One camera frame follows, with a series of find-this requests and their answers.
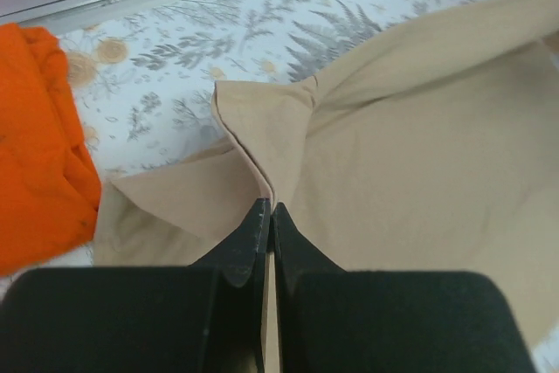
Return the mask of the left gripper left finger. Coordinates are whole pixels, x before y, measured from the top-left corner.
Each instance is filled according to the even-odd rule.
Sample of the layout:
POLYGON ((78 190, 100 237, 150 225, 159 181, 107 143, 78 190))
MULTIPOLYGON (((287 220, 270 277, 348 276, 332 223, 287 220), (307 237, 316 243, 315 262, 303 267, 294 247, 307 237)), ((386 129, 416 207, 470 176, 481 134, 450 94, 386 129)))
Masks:
POLYGON ((1 303, 4 372, 260 372, 269 203, 189 266, 51 267, 1 303))

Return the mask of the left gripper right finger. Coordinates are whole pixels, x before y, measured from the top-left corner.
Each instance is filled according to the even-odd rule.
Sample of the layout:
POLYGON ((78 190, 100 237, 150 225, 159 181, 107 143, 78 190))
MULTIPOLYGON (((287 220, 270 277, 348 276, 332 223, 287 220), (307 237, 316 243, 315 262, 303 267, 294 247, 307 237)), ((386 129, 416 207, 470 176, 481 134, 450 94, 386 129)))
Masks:
POLYGON ((464 271, 347 271, 272 216, 285 372, 532 372, 507 301, 464 271))

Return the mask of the beige t shirt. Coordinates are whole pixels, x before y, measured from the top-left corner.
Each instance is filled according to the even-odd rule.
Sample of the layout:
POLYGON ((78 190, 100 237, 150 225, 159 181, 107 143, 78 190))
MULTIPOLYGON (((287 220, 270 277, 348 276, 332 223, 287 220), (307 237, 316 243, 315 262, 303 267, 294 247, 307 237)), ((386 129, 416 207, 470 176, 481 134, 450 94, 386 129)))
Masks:
POLYGON ((558 318, 558 0, 383 31, 107 183, 71 372, 531 372, 558 318))

